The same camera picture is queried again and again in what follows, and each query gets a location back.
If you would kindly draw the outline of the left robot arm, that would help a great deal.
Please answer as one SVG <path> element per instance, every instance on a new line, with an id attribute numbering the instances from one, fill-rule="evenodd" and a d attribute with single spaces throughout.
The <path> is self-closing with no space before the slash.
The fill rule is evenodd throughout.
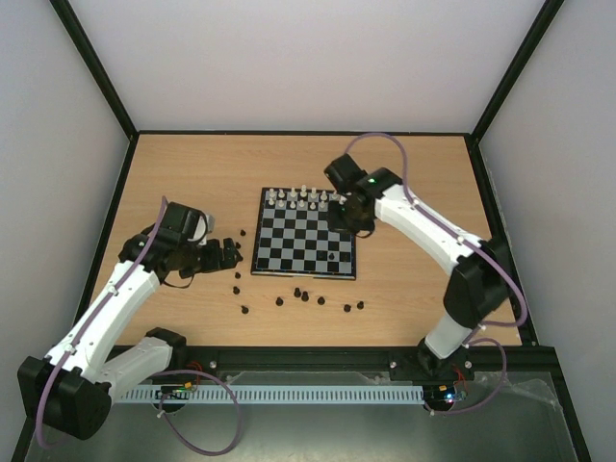
<path id="1" fill-rule="evenodd" d="M 195 208 L 164 201 L 156 221 L 125 242 L 100 294 L 71 330 L 41 358 L 17 372 L 26 414 L 39 444 L 46 426 L 80 440 L 93 436 L 119 398 L 163 371 L 187 362 L 187 340 L 155 327 L 128 350 L 110 355 L 141 306 L 175 272 L 188 281 L 231 270 L 242 260 L 230 239 L 210 239 L 215 220 Z"/>

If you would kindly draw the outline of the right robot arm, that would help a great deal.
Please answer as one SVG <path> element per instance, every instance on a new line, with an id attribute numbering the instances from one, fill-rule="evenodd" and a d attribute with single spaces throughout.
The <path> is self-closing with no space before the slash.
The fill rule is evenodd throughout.
<path id="1" fill-rule="evenodd" d="M 456 350 L 509 298 L 506 245 L 453 225 L 385 167 L 368 173 L 344 154 L 325 168 L 324 175 L 339 195 L 329 205 L 330 230 L 370 234 L 380 220 L 418 245 L 449 277 L 445 314 L 420 341 L 417 353 L 427 375 L 443 375 L 452 367 Z"/>

